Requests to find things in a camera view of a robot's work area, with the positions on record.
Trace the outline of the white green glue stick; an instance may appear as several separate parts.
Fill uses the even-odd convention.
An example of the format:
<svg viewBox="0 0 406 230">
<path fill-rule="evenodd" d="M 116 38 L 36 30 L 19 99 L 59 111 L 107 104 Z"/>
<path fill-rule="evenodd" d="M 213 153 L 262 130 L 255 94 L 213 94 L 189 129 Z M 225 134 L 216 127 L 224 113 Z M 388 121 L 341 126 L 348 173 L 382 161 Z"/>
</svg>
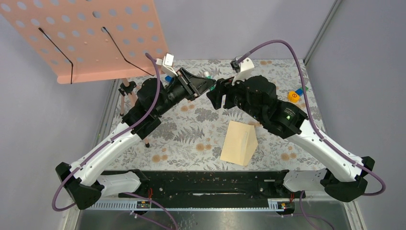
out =
<svg viewBox="0 0 406 230">
<path fill-rule="evenodd" d="M 209 72 L 205 71 L 203 74 L 204 74 L 204 76 L 205 76 L 206 78 L 212 79 L 212 76 L 209 74 Z"/>
</svg>

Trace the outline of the cream envelope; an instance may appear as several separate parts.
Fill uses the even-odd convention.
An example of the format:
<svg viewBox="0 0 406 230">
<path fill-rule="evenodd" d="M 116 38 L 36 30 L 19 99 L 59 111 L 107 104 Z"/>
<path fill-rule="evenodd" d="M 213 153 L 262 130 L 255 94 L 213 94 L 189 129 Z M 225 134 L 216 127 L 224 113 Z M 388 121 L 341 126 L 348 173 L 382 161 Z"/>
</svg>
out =
<svg viewBox="0 0 406 230">
<path fill-rule="evenodd" d="M 220 160 L 247 166 L 258 146 L 254 125 L 230 121 Z"/>
</svg>

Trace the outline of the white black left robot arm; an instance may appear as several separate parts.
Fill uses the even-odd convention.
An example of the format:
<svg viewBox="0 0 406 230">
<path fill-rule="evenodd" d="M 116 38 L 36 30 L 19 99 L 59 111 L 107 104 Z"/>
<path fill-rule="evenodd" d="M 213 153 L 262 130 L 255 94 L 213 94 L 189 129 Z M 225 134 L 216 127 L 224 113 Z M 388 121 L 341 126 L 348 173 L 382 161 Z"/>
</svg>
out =
<svg viewBox="0 0 406 230">
<path fill-rule="evenodd" d="M 81 159 L 56 167 L 63 187 L 78 209 L 94 205 L 101 197 L 133 193 L 142 197 L 148 192 L 148 183 L 140 178 L 139 170 L 104 174 L 121 153 L 144 140 L 161 123 L 160 117 L 183 99 L 193 101 L 212 86 L 215 80 L 195 76 L 180 68 L 167 86 L 157 78 L 145 80 L 137 92 L 135 105 L 122 117 L 101 143 Z"/>
</svg>

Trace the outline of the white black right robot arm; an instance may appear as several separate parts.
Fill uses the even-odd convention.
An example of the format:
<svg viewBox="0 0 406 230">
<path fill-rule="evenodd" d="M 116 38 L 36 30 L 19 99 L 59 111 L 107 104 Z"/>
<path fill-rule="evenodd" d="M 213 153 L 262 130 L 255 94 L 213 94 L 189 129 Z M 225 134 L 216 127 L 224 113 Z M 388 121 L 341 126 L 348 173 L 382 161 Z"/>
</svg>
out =
<svg viewBox="0 0 406 230">
<path fill-rule="evenodd" d="M 323 169 L 317 171 L 281 171 L 274 185 L 278 196 L 324 191 L 336 200 L 350 202 L 365 194 L 365 176 L 374 160 L 358 157 L 325 133 L 316 132 L 308 115 L 295 104 L 280 100 L 275 84 L 265 77 L 259 75 L 235 83 L 219 79 L 207 97 L 215 109 L 239 108 L 269 133 L 296 144 L 323 164 Z"/>
</svg>

